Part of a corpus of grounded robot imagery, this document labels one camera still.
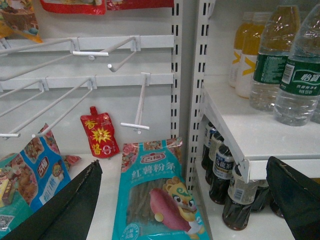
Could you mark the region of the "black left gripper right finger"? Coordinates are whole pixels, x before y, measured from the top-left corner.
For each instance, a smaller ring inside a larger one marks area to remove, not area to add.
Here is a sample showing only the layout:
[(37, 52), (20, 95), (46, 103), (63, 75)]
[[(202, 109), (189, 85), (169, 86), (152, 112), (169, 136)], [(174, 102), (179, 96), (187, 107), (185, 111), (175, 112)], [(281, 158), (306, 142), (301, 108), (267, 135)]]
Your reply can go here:
[(296, 240), (320, 238), (320, 184), (271, 156), (266, 180), (276, 204)]

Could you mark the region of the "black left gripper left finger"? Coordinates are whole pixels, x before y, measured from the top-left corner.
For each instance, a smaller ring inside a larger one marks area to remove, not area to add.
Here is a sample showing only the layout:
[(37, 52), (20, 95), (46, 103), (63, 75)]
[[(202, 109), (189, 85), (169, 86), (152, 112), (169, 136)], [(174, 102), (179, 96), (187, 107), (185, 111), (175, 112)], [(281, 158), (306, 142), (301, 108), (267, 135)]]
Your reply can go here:
[(102, 168), (93, 161), (4, 240), (85, 240), (100, 193)]

